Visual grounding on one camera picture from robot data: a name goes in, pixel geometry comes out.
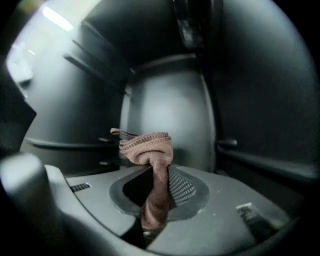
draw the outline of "twisted cloth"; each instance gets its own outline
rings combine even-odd
[[[162,228],[166,224],[170,208],[167,167],[174,157],[171,137],[166,132],[155,132],[142,136],[117,128],[112,128],[110,132],[126,138],[120,140],[119,149],[120,153],[132,163],[152,165],[153,188],[141,207],[140,219],[142,228],[146,230]]]

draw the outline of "brown cloth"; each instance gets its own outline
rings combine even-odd
[[[117,128],[112,128],[110,132],[127,138],[120,141],[119,148],[120,153],[132,163],[152,165],[153,188],[141,207],[141,225],[146,230],[162,228],[166,224],[170,207],[167,167],[174,157],[171,137],[166,132],[155,132],[143,136]]]

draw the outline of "curved gray edge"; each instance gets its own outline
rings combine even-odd
[[[299,184],[309,185],[315,182],[319,177],[319,171],[315,165],[275,160],[236,150],[227,150],[220,146],[217,147],[217,150],[219,153],[229,158],[263,169],[281,177],[288,178]]]
[[[55,204],[61,212],[61,217],[68,234],[75,237],[78,246],[87,255],[92,256],[124,256],[155,254],[131,245],[103,227],[81,205],[72,193],[61,171],[50,165],[45,166],[50,189]]]
[[[85,150],[85,149],[105,149],[110,147],[118,147],[114,140],[110,140],[107,143],[64,143],[53,142],[36,138],[25,138],[25,141],[36,148],[41,149],[54,149],[54,150]]]
[[[150,170],[150,168],[151,166],[148,166],[135,173],[129,174],[111,185],[109,190],[110,198],[122,213],[136,217],[140,216],[141,208],[125,196],[123,187],[127,182]],[[192,183],[195,187],[195,195],[187,203],[170,210],[167,221],[170,222],[189,219],[206,206],[209,199],[209,188],[200,179],[175,168],[174,165],[170,166],[169,170],[176,172],[179,176]]]

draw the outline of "vent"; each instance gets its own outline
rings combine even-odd
[[[70,189],[72,190],[73,193],[80,191],[80,190],[85,190],[91,188],[91,185],[89,183],[83,183],[75,186],[71,186]]]

